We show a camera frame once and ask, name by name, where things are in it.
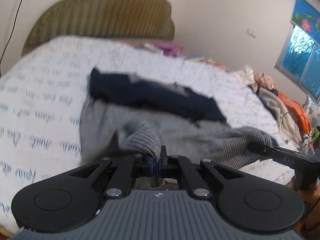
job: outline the patterned pillow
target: patterned pillow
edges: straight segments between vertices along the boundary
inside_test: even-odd
[[[309,95],[303,106],[304,110],[310,118],[311,127],[314,128],[320,125],[320,106]]]

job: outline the window pane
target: window pane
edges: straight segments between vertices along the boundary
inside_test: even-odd
[[[320,88],[320,47],[315,51],[310,67],[307,71],[303,84],[313,93],[316,97],[319,95]]]
[[[281,65],[300,79],[314,44],[308,34],[295,26]]]

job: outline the pink lotus flower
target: pink lotus flower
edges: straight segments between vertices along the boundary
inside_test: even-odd
[[[312,25],[308,22],[307,19],[303,19],[301,21],[301,27],[306,31],[306,32],[311,32],[311,27]]]

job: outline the upholstered headboard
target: upholstered headboard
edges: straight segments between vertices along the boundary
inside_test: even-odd
[[[22,55],[59,35],[173,40],[167,0],[62,0],[33,26]]]

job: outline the blue floral curtain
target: blue floral curtain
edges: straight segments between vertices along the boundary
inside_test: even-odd
[[[291,22],[320,44],[320,13],[305,0],[296,0]]]

